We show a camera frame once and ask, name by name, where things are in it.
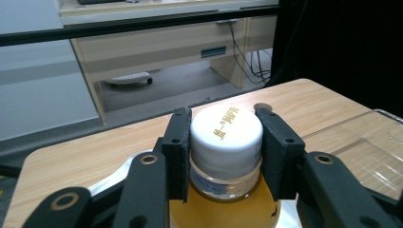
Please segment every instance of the bottle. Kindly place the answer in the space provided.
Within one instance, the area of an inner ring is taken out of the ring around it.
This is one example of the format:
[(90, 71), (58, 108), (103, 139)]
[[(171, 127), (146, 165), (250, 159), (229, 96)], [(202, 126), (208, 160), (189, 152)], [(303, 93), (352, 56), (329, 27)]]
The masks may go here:
[(190, 126), (187, 202), (169, 202), (171, 227), (275, 227), (274, 201), (259, 168), (261, 123), (251, 111), (213, 105)]

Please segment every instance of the wooden table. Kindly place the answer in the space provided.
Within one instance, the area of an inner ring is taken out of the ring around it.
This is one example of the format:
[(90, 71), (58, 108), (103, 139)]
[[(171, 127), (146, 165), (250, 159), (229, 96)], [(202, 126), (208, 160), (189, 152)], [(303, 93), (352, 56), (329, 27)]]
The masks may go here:
[[(193, 116), (210, 105), (269, 104), (300, 137), (370, 109), (322, 85), (300, 79), (192, 108)], [(21, 227), (49, 194), (68, 186), (89, 187), (112, 174), (131, 154), (152, 149), (170, 115), (39, 149), (25, 160), (4, 227)], [(310, 141), (307, 147), (313, 146)]]

